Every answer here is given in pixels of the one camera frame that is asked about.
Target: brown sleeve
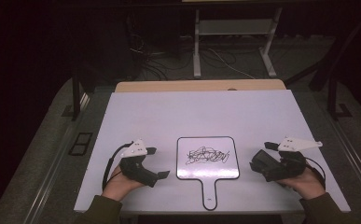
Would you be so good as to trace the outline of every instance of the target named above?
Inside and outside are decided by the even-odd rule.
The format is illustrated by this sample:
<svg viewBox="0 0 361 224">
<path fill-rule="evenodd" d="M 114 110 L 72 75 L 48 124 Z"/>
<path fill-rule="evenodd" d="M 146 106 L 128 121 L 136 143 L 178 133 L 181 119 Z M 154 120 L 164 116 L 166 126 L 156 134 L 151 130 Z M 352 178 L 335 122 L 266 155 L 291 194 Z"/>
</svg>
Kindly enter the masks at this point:
<svg viewBox="0 0 361 224">
<path fill-rule="evenodd" d="M 117 224 L 122 203 L 96 195 L 90 208 L 74 224 Z"/>
<path fill-rule="evenodd" d="M 349 214 L 342 213 L 329 193 L 314 199 L 300 200 L 308 224 L 354 224 Z"/>
</svg>

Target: scribble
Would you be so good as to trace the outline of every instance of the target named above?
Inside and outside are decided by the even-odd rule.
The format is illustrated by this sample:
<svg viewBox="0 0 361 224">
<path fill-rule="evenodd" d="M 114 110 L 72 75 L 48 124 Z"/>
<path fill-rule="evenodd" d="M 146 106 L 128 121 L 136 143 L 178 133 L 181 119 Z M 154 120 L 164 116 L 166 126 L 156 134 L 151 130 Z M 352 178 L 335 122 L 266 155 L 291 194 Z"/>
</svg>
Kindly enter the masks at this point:
<svg viewBox="0 0 361 224">
<path fill-rule="evenodd" d="M 226 163 L 227 159 L 229 158 L 229 152 L 224 154 L 223 152 L 217 151 L 212 147 L 200 147 L 197 150 L 189 151 L 187 157 L 188 161 L 186 162 L 186 165 L 195 162 L 201 163 L 222 161 L 223 163 Z"/>
</svg>

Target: beige panel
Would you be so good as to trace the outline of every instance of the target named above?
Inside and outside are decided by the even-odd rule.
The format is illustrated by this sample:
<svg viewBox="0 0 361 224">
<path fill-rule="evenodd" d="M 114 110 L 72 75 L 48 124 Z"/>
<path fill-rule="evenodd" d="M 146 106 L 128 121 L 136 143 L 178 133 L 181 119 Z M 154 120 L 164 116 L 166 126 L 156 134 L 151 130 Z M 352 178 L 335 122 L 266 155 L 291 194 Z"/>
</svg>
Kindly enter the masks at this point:
<svg viewBox="0 0 361 224">
<path fill-rule="evenodd" d="M 181 80 L 120 82 L 116 92 L 143 91 L 238 91 L 285 90 L 279 79 Z"/>
</svg>

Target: table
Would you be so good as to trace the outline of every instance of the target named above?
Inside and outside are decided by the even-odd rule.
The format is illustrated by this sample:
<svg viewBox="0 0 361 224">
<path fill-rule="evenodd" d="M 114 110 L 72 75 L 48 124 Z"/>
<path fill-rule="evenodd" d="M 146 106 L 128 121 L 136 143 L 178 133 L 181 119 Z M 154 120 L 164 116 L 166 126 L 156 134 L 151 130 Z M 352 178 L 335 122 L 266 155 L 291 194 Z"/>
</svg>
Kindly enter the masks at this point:
<svg viewBox="0 0 361 224">
<path fill-rule="evenodd" d="M 176 178 L 177 139 L 202 135 L 230 136 L 238 156 L 240 177 L 216 182 L 214 211 L 203 207 L 198 181 Z M 86 210 L 93 196 L 100 194 L 103 172 L 114 150 L 142 138 L 147 147 L 157 148 L 155 155 L 145 159 L 145 168 L 171 172 L 154 188 L 133 191 L 123 201 L 123 215 L 301 212 L 297 193 L 265 182 L 249 167 L 264 142 L 280 143 L 286 136 L 313 140 L 291 91 L 280 80 L 119 83 L 108 103 L 75 210 Z M 322 165 L 327 191 L 342 211 L 350 211 L 320 150 L 308 149 L 303 154 Z"/>
</svg>

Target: cable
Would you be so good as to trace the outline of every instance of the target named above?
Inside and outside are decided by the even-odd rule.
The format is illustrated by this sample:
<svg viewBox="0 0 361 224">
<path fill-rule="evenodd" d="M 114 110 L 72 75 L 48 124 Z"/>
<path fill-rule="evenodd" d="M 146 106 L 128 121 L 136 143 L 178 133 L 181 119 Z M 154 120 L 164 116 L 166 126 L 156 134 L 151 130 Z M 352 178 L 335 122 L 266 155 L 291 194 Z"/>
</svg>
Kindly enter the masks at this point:
<svg viewBox="0 0 361 224">
<path fill-rule="evenodd" d="M 146 75 L 148 74 L 148 72 L 150 72 L 150 73 L 152 73 L 155 77 L 157 77 L 159 81 L 162 80 L 160 74 L 158 74 L 156 71 L 152 70 L 151 68 L 145 67 L 145 66 L 143 66 L 143 65 L 142 65 L 142 68 L 144 68 L 144 69 L 146 70 Z"/>
<path fill-rule="evenodd" d="M 110 169 L 111 169 L 111 166 L 113 165 L 113 161 L 114 161 L 114 158 L 117 156 L 117 154 L 125 147 L 130 147 L 131 145 L 133 144 L 133 141 L 130 142 L 129 144 L 124 144 L 122 145 L 121 147 L 117 148 L 117 150 L 114 152 L 113 156 L 108 160 L 108 163 L 107 163 L 107 166 L 106 166 L 106 169 L 104 171 L 104 179 L 102 181 L 102 190 L 104 190 L 105 186 L 107 185 L 107 182 L 109 180 L 107 180 L 107 177 L 108 177 L 108 173 L 110 172 Z"/>
<path fill-rule="evenodd" d="M 213 49 L 209 49 L 209 50 L 210 50 L 211 52 L 213 52 L 228 68 L 234 70 L 235 72 L 239 72 L 239 73 L 241 73 L 241 74 L 244 74 L 244 75 L 246 75 L 246 76 L 248 76 L 248 77 L 250 77 L 250 78 L 252 78 L 252 79 L 256 79 L 255 77 L 252 77 L 252 76 L 250 76 L 249 74 L 247 74 L 247 73 L 245 73 L 245 72 L 239 71 L 238 69 L 231 67 L 231 66 L 230 66 L 229 64 L 227 64 L 226 61 L 224 61 L 224 60 L 220 57 L 220 55 L 217 54 Z"/>
<path fill-rule="evenodd" d="M 310 159 L 310 158 L 307 158 L 307 157 L 305 157 L 305 159 L 308 160 L 308 161 L 312 161 L 314 164 L 316 164 L 316 165 L 320 168 L 320 170 L 321 170 L 322 173 L 323 173 L 323 180 L 324 180 L 324 182 L 326 183 L 326 172 L 325 172 L 325 170 L 323 169 L 323 167 L 322 167 L 319 163 L 317 163 L 317 161 L 314 161 L 314 160 L 312 160 L 312 159 Z"/>
<path fill-rule="evenodd" d="M 201 58 L 203 59 L 203 61 L 205 62 L 205 63 L 207 63 L 208 65 L 210 65 L 211 67 L 213 67 L 213 68 L 227 68 L 225 65 L 223 65 L 223 66 L 217 66 L 217 65 L 214 65 L 214 64 L 212 64 L 212 63 L 209 63 L 207 60 L 206 60 L 206 58 L 209 58 L 208 56 L 206 56 L 206 54 L 204 54 L 202 51 L 200 51 L 200 56 L 201 56 Z"/>
<path fill-rule="evenodd" d="M 137 49 L 130 49 L 131 51 L 133 52 L 136 52 L 136 53 L 141 53 L 141 54 L 145 54 L 144 52 L 142 52 L 141 50 L 137 50 Z"/>
<path fill-rule="evenodd" d="M 215 56 L 218 54 L 218 52 L 230 55 L 231 58 L 232 58 L 231 62 L 228 62 L 227 60 L 224 60 L 223 57 L 221 57 L 222 60 L 224 60 L 226 64 L 235 64 L 237 62 L 235 55 L 233 55 L 232 53 L 225 52 L 225 51 L 212 50 L 212 49 L 209 49 L 209 48 L 207 48 L 207 50 L 209 50 L 209 52 L 215 53 Z M 212 60 L 215 60 L 215 61 L 218 61 L 218 62 L 222 62 L 222 60 L 218 60 L 216 58 L 211 58 L 211 57 L 208 57 L 208 58 L 212 59 Z"/>
<path fill-rule="evenodd" d="M 114 175 L 112 175 L 108 180 L 107 180 L 107 182 L 106 183 L 108 183 L 108 182 L 110 182 L 110 180 L 112 180 L 114 177 L 116 177 L 116 176 L 118 176 L 119 174 L 121 174 L 122 173 L 122 171 L 120 171 L 120 172 L 118 172 L 118 173 L 116 173 L 116 174 L 114 174 Z"/>
<path fill-rule="evenodd" d="M 153 69 L 155 69 L 155 71 L 157 71 L 156 73 L 157 73 L 159 76 L 162 75 L 165 80 L 169 80 L 169 78 L 165 75 L 165 73 L 162 72 L 161 70 L 159 70 L 159 68 L 157 68 L 157 67 L 155 67 L 155 66 L 153 66 L 153 65 L 151 65 L 151 64 L 148 64 L 148 63 L 146 63 L 145 66 L 146 66 L 146 68 L 149 69 L 150 71 L 154 71 Z"/>
<path fill-rule="evenodd" d="M 159 66 L 161 66 L 162 68 L 167 69 L 167 70 L 180 70 L 180 69 L 183 69 L 183 68 L 187 67 L 189 65 L 189 63 L 191 62 L 191 59 L 192 59 L 192 54 L 189 55 L 189 57 L 187 59 L 187 62 L 185 64 L 181 65 L 180 67 L 175 67 L 175 68 L 168 67 L 168 66 L 164 65 L 163 63 L 159 63 L 159 62 L 154 61 L 154 60 L 150 60 L 150 62 L 156 63 Z"/>
<path fill-rule="evenodd" d="M 140 46 L 137 50 L 141 50 L 141 49 L 145 46 L 145 40 L 144 40 L 141 36 L 136 35 L 136 34 L 131 34 L 131 36 L 136 36 L 136 37 L 138 37 L 138 38 L 140 39 L 141 46 Z"/>
</svg>

